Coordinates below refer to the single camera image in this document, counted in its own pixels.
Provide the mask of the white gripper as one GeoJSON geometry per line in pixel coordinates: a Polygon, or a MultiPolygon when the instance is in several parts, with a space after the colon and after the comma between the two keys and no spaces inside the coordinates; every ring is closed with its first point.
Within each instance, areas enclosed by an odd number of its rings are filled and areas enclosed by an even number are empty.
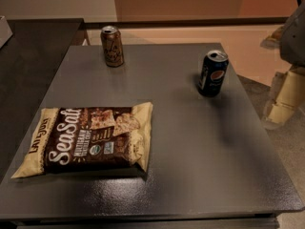
{"type": "Polygon", "coordinates": [[[280,48],[280,57],[296,65],[274,76],[261,118],[267,130],[274,130],[283,126],[305,102],[305,1],[287,19],[284,27],[268,35],[260,46],[280,48]]]}

